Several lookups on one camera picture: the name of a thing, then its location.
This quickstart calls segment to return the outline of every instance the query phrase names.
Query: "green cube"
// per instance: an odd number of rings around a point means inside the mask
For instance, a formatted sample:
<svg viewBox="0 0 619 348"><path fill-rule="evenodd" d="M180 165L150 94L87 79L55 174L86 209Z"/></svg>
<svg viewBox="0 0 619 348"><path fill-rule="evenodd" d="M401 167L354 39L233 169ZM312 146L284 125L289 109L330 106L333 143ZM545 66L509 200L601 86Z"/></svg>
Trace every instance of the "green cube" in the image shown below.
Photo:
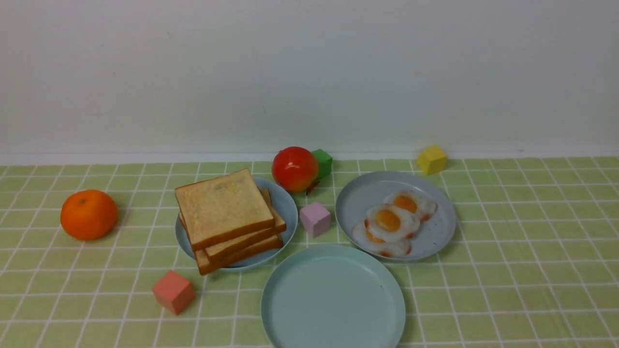
<svg viewBox="0 0 619 348"><path fill-rule="evenodd" d="M331 174L331 165L333 164L333 157L329 156L322 149L312 151L314 158L318 161L318 177L317 180L324 178Z"/></svg>

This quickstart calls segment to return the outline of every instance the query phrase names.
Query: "fried egg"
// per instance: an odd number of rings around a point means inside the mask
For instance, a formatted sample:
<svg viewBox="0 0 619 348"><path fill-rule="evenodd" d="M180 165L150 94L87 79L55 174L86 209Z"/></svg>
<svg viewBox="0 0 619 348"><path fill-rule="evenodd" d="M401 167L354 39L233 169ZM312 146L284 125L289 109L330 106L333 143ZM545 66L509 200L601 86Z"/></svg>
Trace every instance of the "fried egg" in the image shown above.
<svg viewBox="0 0 619 348"><path fill-rule="evenodd" d="M352 230L353 240L364 250L379 254L386 258L399 258L406 256L412 249L410 241L403 239L395 243L376 241L375 237L365 228L363 222L356 224Z"/></svg>
<svg viewBox="0 0 619 348"><path fill-rule="evenodd" d="M390 204L370 208L365 217L365 228L377 239L395 243L411 239L419 229L419 218Z"/></svg>
<svg viewBox="0 0 619 348"><path fill-rule="evenodd" d="M428 221L436 212L436 202L423 196L414 195L410 191L398 191L390 194L384 200L385 204L394 206L415 214L421 221Z"/></svg>

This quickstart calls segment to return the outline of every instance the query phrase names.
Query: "light blue plate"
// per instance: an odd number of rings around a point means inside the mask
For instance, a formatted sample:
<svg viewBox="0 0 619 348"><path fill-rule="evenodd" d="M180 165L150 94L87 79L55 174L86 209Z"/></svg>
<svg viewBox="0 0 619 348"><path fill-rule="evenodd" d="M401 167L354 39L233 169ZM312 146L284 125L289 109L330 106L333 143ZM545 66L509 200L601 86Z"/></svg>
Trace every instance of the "light blue plate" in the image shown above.
<svg viewBox="0 0 619 348"><path fill-rule="evenodd" d="M277 254L279 254L280 251L282 251L288 245L288 243L292 239L292 236L297 230L299 215L297 211L297 205L295 204L295 201L292 199L290 194L287 193L286 190L284 190L281 186L269 180L254 178L254 181L256 182L256 186L258 186L258 188L269 189L273 208L275 208L277 213L284 219L284 221L286 221L286 231L281 233L282 239L284 240L284 247L280 249L265 251L261 254L254 255L235 264L231 264L228 267L221 268L221 270L223 271L244 271L245 269L250 269L267 262L268 260L274 258ZM191 250L191 245L189 244L187 233L185 232L183 224L181 224L179 218L176 218L175 229L176 241L178 242L181 249L183 249L185 254L187 254L190 258L196 259L196 256Z"/></svg>
<svg viewBox="0 0 619 348"><path fill-rule="evenodd" d="M275 348L394 348L406 321L395 278L369 254L320 245L285 259L262 294Z"/></svg>
<svg viewBox="0 0 619 348"><path fill-rule="evenodd" d="M449 243L457 225L456 210L449 198L439 188L419 176L389 171L358 176L346 184L337 196L335 219L351 243L364 250L352 238L354 226L365 219L369 208L381 204L389 194L402 190L432 199L438 205L436 213L429 221L421 224L415 238L410 242L411 252L407 256L386 258L377 253L366 252L389 262L410 262L430 257Z"/></svg>

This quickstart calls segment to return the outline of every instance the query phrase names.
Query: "pink cube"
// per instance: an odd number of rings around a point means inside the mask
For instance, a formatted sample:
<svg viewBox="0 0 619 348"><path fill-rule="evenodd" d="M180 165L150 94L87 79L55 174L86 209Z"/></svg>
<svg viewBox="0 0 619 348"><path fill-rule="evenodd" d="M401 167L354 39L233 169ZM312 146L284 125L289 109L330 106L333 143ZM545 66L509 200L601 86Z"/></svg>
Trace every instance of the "pink cube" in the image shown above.
<svg viewBox="0 0 619 348"><path fill-rule="evenodd" d="M196 298L191 283L175 271L170 271L153 286L159 304L179 315Z"/></svg>
<svg viewBox="0 0 619 348"><path fill-rule="evenodd" d="M331 226L331 213L318 202L301 208L301 223L312 238L326 232Z"/></svg>

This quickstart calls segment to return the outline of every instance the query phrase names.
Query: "yellow cube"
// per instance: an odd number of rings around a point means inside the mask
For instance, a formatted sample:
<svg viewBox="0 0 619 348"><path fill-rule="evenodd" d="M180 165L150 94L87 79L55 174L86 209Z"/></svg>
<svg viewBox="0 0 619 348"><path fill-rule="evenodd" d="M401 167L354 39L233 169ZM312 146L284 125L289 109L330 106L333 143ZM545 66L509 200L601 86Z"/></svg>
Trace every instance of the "yellow cube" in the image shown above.
<svg viewBox="0 0 619 348"><path fill-rule="evenodd" d="M432 175L445 170L447 155L438 145L432 145L419 154L417 163L425 175Z"/></svg>

